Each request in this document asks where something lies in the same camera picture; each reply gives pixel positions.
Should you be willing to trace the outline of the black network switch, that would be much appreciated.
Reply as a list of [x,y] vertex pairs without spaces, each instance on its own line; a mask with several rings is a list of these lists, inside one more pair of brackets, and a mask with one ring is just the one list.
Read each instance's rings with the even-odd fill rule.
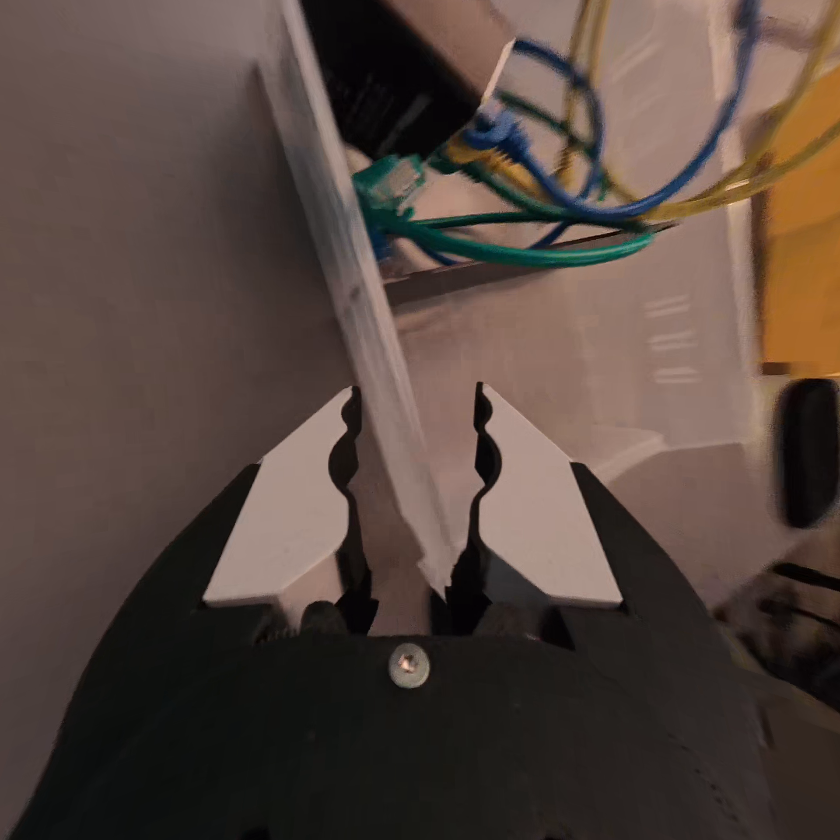
[[514,27],[487,1],[303,1],[343,142],[427,159],[493,94]]

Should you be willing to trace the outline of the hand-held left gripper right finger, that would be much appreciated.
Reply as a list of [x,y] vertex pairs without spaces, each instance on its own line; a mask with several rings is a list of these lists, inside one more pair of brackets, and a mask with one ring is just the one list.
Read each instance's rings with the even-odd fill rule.
[[473,634],[498,605],[531,636],[564,635],[564,607],[620,610],[623,594],[571,458],[484,382],[473,423],[481,485],[445,588],[454,634]]

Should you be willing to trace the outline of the black rounded object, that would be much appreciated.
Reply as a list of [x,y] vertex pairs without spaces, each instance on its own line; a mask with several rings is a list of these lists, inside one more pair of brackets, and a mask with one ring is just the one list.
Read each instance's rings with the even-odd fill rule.
[[788,382],[773,414],[773,462],[784,523],[814,527],[839,494],[838,384],[827,378]]

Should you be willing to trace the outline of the clear acrylic box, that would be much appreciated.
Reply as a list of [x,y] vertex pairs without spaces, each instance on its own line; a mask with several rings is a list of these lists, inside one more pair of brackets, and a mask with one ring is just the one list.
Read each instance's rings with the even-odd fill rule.
[[714,606],[784,550],[755,451],[749,205],[620,262],[385,284],[299,2],[259,69],[398,509],[443,593],[466,546],[477,381],[589,466]]

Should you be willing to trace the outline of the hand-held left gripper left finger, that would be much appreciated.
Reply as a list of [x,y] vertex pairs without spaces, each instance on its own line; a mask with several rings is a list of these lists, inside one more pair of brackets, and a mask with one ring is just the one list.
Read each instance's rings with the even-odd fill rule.
[[379,603],[350,488],[361,427],[350,386],[261,458],[205,605],[268,605],[298,630],[310,604],[328,602],[351,634],[370,632]]

